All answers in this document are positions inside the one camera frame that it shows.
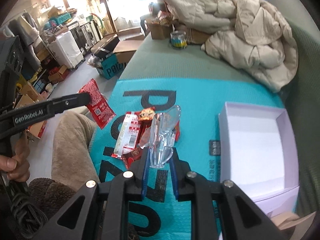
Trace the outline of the person's left hand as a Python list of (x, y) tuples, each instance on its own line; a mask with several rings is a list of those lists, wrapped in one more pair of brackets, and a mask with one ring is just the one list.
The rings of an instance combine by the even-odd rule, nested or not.
[(26, 131), (23, 131), (15, 144), (15, 155), (11, 158), (1, 155), (1, 171), (7, 173), (9, 180), (26, 182), (30, 177), (30, 154)]

